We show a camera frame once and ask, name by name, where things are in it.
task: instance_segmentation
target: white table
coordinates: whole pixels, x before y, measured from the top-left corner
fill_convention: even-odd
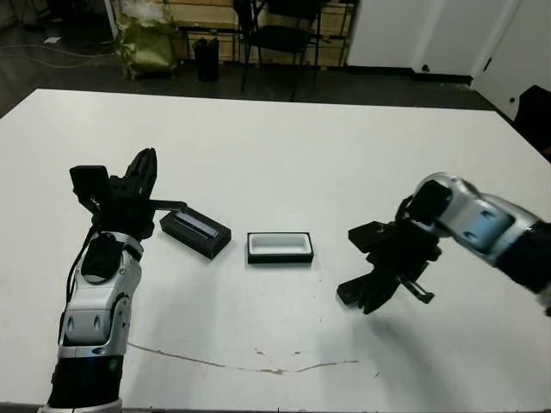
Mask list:
[[[155,147],[152,196],[186,200],[232,241],[211,262],[158,225],[143,242],[125,406],[551,407],[550,320],[452,241],[420,279],[430,305],[402,288],[363,316],[335,294],[370,268],[347,230],[392,219],[432,172],[551,219],[551,168],[495,113],[37,90],[0,120],[0,139],[0,402],[49,395],[65,277],[90,222],[69,168],[120,175]],[[310,231],[312,267],[249,266],[247,231]]]

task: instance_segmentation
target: rectangular box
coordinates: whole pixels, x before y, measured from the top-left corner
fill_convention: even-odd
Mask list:
[[[168,213],[160,224],[164,232],[211,260],[232,239],[229,228],[191,208],[185,213]]]
[[[247,262],[268,264],[312,262],[313,247],[308,232],[249,232]]]

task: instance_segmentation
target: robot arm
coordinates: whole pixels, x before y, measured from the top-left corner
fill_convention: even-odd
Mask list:
[[[58,364],[43,413],[121,410],[119,385],[127,348],[133,293],[156,210],[185,211],[186,204],[150,200],[157,178],[153,149],[138,154],[123,177],[102,166],[77,166],[71,179],[92,227],[67,280],[60,319]]]
[[[400,284],[428,304],[418,277],[440,255],[440,237],[457,243],[499,268],[538,295],[551,315],[551,225],[501,198],[481,194],[469,182],[445,173],[425,178],[399,207],[394,222],[371,222],[349,231],[372,273],[341,284],[349,304],[357,301],[370,313],[386,303]]]

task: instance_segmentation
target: black box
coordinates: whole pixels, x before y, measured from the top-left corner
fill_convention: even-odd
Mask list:
[[[164,232],[211,260],[232,239],[232,230],[191,208],[168,213],[160,223]]]

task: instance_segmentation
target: trash can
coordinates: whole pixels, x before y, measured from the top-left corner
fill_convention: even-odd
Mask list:
[[[219,78],[218,39],[206,40],[200,38],[193,45],[197,76],[202,82],[214,82]]]

